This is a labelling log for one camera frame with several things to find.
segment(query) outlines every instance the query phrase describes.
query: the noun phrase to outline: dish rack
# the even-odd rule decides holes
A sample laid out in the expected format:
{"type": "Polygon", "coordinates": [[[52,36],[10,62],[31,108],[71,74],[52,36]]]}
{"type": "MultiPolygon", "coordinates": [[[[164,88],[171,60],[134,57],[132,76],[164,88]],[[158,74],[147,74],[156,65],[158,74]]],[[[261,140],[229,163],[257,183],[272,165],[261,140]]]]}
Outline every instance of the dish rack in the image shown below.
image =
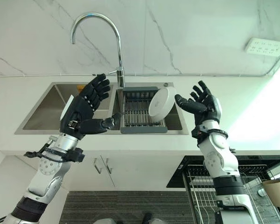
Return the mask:
{"type": "Polygon", "coordinates": [[[166,133],[165,120],[153,122],[149,116],[149,104],[159,89],[157,87],[125,87],[123,89],[122,133],[166,133]]]}
{"type": "MultiPolygon", "coordinates": [[[[262,182],[273,178],[267,165],[239,165],[244,188],[260,224],[280,224],[280,208],[271,203],[268,196],[260,197],[262,182]]],[[[214,213],[219,210],[213,180],[204,165],[188,165],[182,173],[190,200],[194,224],[214,224],[214,213]]]]}

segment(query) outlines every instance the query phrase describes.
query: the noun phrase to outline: paper cup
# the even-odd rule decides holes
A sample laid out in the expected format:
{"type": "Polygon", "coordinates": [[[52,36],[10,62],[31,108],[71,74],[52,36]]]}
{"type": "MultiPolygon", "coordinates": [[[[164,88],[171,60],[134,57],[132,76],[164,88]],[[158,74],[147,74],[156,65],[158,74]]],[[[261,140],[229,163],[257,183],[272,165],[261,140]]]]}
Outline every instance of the paper cup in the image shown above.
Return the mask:
{"type": "Polygon", "coordinates": [[[264,181],[262,185],[273,205],[280,207],[280,180],[264,181]]]}

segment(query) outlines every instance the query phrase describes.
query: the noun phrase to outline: white cabinet door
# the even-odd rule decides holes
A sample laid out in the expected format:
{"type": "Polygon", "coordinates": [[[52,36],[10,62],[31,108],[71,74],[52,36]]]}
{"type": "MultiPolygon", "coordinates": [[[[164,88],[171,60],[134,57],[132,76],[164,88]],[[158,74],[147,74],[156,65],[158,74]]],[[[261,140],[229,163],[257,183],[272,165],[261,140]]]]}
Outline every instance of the white cabinet door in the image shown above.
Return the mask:
{"type": "MultiPolygon", "coordinates": [[[[84,151],[84,160],[81,163],[71,163],[69,171],[63,178],[62,187],[67,190],[114,190],[112,180],[101,159],[100,153],[84,151]]],[[[24,156],[18,156],[19,159],[38,169],[39,158],[29,159],[24,156]]]]}
{"type": "Polygon", "coordinates": [[[181,153],[117,151],[101,155],[116,190],[179,190],[166,185],[183,159],[181,153]]]}

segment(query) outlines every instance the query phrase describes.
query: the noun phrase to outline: chrome faucet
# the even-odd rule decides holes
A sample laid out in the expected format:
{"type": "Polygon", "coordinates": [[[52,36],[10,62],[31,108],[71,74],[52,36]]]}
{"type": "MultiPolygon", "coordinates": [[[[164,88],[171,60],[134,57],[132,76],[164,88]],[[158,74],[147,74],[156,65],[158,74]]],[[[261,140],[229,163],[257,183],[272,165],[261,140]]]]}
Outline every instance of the chrome faucet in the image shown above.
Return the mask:
{"type": "Polygon", "coordinates": [[[102,20],[104,20],[105,22],[107,22],[113,29],[116,38],[117,38],[117,50],[118,50],[118,58],[119,58],[119,67],[116,68],[115,71],[111,71],[108,74],[112,74],[112,73],[116,73],[117,74],[117,83],[119,87],[125,87],[125,75],[124,75],[124,70],[123,70],[123,66],[122,66],[122,60],[121,60],[121,41],[120,41],[120,35],[118,32],[118,29],[116,28],[115,24],[105,15],[102,15],[100,13],[85,13],[80,15],[76,21],[74,22],[71,31],[70,31],[70,42],[72,44],[75,44],[75,32],[76,29],[79,25],[79,23],[88,18],[88,17],[97,17],[100,18],[102,20]]]}

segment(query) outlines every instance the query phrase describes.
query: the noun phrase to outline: white plate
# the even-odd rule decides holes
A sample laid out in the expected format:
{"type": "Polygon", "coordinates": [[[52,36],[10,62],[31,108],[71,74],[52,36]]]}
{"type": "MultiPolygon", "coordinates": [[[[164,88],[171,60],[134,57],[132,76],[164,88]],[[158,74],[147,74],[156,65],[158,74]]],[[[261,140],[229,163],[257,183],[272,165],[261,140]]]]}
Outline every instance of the white plate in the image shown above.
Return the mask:
{"type": "Polygon", "coordinates": [[[175,102],[175,95],[176,90],[172,86],[160,89],[154,95],[148,109],[153,122],[158,122],[169,114],[175,102]]]}

